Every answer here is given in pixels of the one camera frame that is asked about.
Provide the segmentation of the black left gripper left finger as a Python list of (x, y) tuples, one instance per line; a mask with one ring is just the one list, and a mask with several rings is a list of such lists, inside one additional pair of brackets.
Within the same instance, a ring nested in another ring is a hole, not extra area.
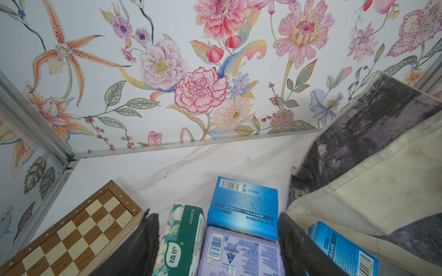
[(91, 275), (152, 276), (159, 248), (159, 215), (146, 210), (133, 233)]

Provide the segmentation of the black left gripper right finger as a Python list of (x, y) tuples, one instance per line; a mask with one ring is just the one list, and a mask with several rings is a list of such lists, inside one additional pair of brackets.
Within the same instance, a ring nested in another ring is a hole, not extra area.
[(346, 272), (335, 264), (285, 212), (279, 215), (277, 232), (285, 275), (346, 275)]

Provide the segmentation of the beige canvas tote bag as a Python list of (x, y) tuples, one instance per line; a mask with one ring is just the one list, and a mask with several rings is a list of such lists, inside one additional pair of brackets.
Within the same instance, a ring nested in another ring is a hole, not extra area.
[(441, 100), (377, 73), (311, 143), (287, 213), (410, 273), (441, 275)]

